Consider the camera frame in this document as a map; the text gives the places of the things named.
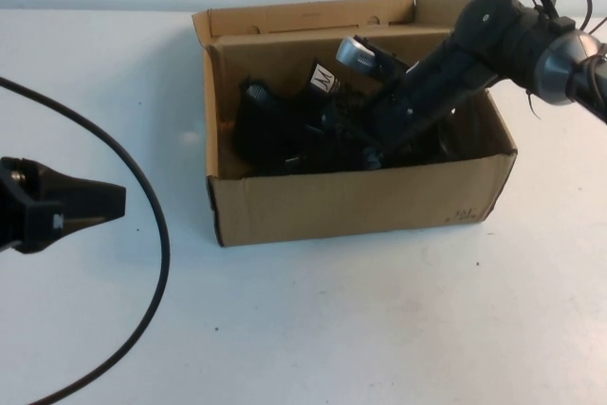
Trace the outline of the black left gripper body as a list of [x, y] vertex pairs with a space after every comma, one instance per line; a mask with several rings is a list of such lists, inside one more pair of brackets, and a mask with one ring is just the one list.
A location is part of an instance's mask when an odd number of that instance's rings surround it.
[[25, 240], [25, 206], [29, 201], [25, 183], [1, 184], [1, 250], [16, 249], [31, 254]]

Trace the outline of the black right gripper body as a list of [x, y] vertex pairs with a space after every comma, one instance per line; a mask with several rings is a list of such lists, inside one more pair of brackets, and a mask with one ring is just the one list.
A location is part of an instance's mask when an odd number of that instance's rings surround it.
[[427, 136], [436, 124], [437, 92], [433, 85], [409, 84], [404, 77], [388, 80], [372, 97], [367, 127], [386, 158]]

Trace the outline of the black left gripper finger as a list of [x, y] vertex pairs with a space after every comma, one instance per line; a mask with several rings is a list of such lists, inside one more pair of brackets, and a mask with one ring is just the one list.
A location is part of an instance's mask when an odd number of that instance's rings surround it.
[[26, 186], [26, 227], [21, 252], [38, 253], [79, 230], [122, 218], [126, 189], [72, 177], [41, 178]]
[[37, 161], [15, 158], [1, 158], [1, 189], [9, 195], [16, 195], [17, 190], [35, 201], [43, 198], [43, 176], [47, 166]]

